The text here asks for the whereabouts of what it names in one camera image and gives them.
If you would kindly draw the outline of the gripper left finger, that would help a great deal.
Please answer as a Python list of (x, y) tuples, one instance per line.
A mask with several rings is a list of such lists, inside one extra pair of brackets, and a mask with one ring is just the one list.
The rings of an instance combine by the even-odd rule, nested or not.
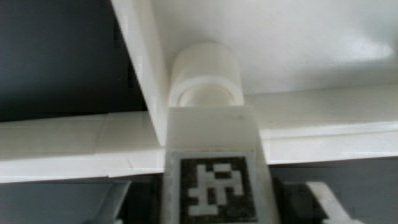
[(0, 224), (116, 224), (130, 182), (0, 184)]

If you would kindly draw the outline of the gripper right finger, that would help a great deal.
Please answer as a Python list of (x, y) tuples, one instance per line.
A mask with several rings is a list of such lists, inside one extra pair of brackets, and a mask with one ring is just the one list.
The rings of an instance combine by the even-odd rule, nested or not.
[(365, 224), (351, 216), (324, 182), (276, 180), (276, 197), (283, 224)]

